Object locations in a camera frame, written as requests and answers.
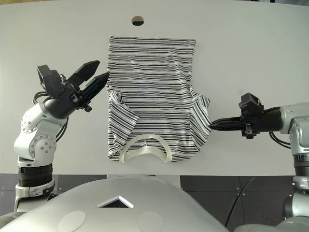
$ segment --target shirt sleeve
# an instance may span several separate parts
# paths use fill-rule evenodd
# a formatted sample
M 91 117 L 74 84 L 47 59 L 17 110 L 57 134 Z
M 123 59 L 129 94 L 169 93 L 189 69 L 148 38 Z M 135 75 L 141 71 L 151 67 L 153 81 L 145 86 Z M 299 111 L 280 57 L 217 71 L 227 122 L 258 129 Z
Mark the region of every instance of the shirt sleeve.
M 122 150 L 131 132 L 139 120 L 123 101 L 119 92 L 109 91 L 109 158 L 119 161 L 118 151 Z
M 211 129 L 209 128 L 210 120 L 208 118 L 208 106 L 209 100 L 204 96 L 200 96 L 193 105 L 191 118 L 190 118 L 190 130 L 191 136 L 195 142 L 198 151 L 206 143 Z

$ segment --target black cable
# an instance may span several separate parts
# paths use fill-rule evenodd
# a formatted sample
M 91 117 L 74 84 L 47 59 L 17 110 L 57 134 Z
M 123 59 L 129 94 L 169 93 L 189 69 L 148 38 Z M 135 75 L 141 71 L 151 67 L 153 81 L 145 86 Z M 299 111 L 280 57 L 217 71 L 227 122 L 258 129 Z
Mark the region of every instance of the black cable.
M 279 141 L 279 139 L 277 140 L 276 137 L 273 137 L 273 133 L 269 132 L 269 136 L 270 136 L 270 138 L 271 138 L 273 141 L 275 141 L 276 143 L 278 143 L 280 146 L 283 146 L 283 147 L 285 147 L 285 148 L 287 148 L 287 149 L 291 149 L 290 146 L 287 146 L 287 145 L 282 144 L 282 143 Z
M 271 135 L 272 135 L 278 142 L 280 142 L 280 143 L 282 143 L 282 144 L 286 144 L 286 145 L 291 145 L 291 144 L 288 143 L 288 142 L 285 142 L 285 141 L 282 141 L 282 140 L 278 139 L 277 136 L 274 134 L 274 132 L 270 132 L 270 133 L 271 133 Z
M 240 192 L 239 192 L 237 198 L 235 199 L 235 201 L 234 201 L 234 203 L 233 203 L 233 206 L 232 206 L 230 212 L 228 213 L 227 219 L 226 219 L 225 224 L 224 224 L 225 227 L 227 227 L 227 225 L 228 225 L 228 223 L 229 223 L 229 221 L 230 221 L 230 219 L 231 219 L 232 213 L 233 213 L 233 211 L 234 211 L 234 209 L 235 209 L 235 206 L 237 205 L 237 202 L 238 202 L 238 200 L 240 199 L 242 193 L 244 192 L 244 190 L 246 189 L 246 187 L 247 187 L 254 179 L 255 179 L 255 176 L 252 177 L 252 178 L 244 185 L 244 187 L 242 187 L 242 189 L 240 190 Z
M 38 98 L 40 98 L 40 97 L 49 97 L 50 98 L 50 96 L 49 96 L 49 94 L 48 93 L 46 93 L 46 92 L 37 92 L 35 95 L 34 95 L 34 97 L 33 97 L 33 100 L 32 100 L 32 103 L 35 105 L 35 104 L 37 104 L 38 103 Z
M 57 136 L 56 136 L 56 142 L 58 142 L 62 136 L 64 135 L 64 133 L 67 130 L 68 127 L 68 123 L 69 123 L 69 117 L 67 118 L 67 122 L 62 126 L 62 128 L 60 129 L 60 131 L 58 132 Z

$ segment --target white table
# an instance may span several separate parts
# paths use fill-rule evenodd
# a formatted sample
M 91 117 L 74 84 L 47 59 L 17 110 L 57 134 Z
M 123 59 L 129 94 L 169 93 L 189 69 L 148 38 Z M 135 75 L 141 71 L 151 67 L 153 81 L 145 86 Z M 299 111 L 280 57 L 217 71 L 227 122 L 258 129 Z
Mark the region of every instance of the white table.
M 145 24 L 135 27 L 131 18 Z M 13 143 L 23 113 L 41 91 L 36 66 L 69 77 L 99 59 L 106 71 L 108 36 L 194 38 L 195 90 L 211 99 L 210 117 L 239 116 L 251 92 L 266 108 L 309 101 L 309 7 L 243 1 L 60 0 L 0 6 L 0 173 L 16 173 Z M 193 159 L 163 163 L 140 156 L 107 158 L 108 94 L 75 112 L 59 142 L 55 174 L 293 175 L 288 149 L 267 133 L 214 131 Z

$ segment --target striped shirt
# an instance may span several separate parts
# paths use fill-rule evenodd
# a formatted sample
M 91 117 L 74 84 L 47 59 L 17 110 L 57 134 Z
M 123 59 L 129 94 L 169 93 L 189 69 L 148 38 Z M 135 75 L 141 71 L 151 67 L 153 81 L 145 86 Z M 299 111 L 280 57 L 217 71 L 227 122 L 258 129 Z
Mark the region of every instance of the striped shirt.
M 209 100 L 192 88 L 195 40 L 109 38 L 109 158 L 189 159 L 211 132 Z

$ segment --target black and white stripes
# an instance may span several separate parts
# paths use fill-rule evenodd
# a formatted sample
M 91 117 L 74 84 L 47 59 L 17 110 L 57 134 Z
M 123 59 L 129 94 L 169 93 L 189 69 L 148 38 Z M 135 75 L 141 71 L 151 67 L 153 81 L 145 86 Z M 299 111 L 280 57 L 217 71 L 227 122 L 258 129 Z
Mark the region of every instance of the black and white stripes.
M 165 161 L 193 157 L 211 132 L 209 101 L 192 89 L 195 40 L 111 36 L 109 44 L 109 158 L 121 160 L 129 141 L 128 153 L 151 147 L 171 156 Z

